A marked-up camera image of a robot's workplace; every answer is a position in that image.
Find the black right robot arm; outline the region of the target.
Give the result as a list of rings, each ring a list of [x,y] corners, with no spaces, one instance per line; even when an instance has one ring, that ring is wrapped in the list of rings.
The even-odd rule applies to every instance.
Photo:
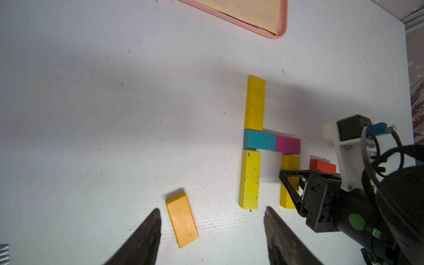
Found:
[[[316,233],[342,232],[362,246],[368,265],[421,265],[424,236],[413,233],[386,204],[380,193],[374,202],[361,188],[341,189],[339,174],[300,171],[304,194],[298,213]]]

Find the teal small block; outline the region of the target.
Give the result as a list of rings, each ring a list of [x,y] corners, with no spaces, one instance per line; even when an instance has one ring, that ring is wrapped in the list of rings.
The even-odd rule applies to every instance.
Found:
[[[276,134],[251,129],[244,131],[244,148],[276,151],[276,145]]]

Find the orange small block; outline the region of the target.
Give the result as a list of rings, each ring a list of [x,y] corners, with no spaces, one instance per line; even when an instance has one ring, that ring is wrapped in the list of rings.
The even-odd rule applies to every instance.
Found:
[[[179,248],[184,248],[199,238],[187,195],[183,192],[166,201],[174,234]]]

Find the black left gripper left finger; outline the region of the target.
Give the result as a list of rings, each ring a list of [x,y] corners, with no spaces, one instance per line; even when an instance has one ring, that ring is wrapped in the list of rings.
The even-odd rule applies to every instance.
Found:
[[[105,265],[154,265],[161,224],[160,210],[155,208]]]

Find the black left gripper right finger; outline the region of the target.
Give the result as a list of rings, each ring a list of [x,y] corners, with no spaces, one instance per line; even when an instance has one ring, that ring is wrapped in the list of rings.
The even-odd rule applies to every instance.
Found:
[[[321,262],[299,240],[270,206],[264,216],[269,262],[272,265],[320,265]]]

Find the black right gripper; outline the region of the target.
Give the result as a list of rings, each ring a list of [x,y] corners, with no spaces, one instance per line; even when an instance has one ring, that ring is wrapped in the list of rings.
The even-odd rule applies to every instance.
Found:
[[[341,189],[342,180],[339,174],[280,170],[279,178],[297,212],[306,217],[306,225],[312,231],[329,233],[348,230],[348,215],[343,205],[346,192]],[[295,191],[289,178],[305,179],[302,196]]]

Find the yellow long block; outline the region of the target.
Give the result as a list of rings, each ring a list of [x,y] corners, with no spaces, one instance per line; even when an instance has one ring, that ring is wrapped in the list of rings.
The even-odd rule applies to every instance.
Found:
[[[243,210],[258,208],[261,153],[243,150],[239,206]]]

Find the red small block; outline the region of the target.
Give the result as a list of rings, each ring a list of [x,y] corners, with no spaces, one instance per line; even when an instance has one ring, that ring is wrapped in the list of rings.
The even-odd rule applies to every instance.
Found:
[[[328,163],[322,160],[311,159],[310,160],[310,170],[319,170],[325,173],[337,173],[336,165]]]

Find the magenta block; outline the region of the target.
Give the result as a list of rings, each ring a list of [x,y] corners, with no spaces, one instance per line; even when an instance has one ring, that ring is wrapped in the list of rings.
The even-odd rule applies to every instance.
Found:
[[[277,135],[276,152],[291,155],[300,155],[301,140],[297,138],[290,138],[287,136]]]

